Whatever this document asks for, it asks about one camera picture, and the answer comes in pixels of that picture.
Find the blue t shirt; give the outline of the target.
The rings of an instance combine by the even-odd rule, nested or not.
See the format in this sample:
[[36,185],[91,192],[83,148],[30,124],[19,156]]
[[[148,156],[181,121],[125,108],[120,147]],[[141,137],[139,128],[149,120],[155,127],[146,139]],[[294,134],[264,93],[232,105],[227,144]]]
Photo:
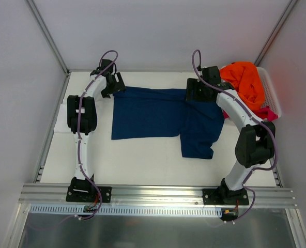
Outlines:
[[213,158],[224,125],[215,102],[187,101],[184,89],[128,87],[113,96],[112,140],[178,136],[184,158]]

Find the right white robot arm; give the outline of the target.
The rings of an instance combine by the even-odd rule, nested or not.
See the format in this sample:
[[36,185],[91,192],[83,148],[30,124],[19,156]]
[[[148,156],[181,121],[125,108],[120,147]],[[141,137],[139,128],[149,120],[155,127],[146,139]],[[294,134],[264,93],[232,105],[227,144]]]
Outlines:
[[197,78],[186,84],[186,100],[215,102],[223,109],[239,131],[235,146],[236,162],[220,186],[210,195],[224,204],[231,204],[245,191],[244,184],[255,171],[276,159],[275,125],[257,117],[241,100],[233,85],[221,79],[218,67],[196,67]]

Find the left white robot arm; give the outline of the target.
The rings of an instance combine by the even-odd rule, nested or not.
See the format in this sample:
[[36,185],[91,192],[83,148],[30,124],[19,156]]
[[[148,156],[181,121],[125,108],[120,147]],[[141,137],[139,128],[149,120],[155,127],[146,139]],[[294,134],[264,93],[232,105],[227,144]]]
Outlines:
[[96,100],[98,97],[109,98],[110,95],[125,90],[115,61],[102,59],[99,66],[91,72],[89,83],[83,92],[67,97],[67,126],[73,133],[76,150],[76,168],[70,191],[77,192],[85,202],[93,200],[96,195],[90,151],[90,137],[98,124]]

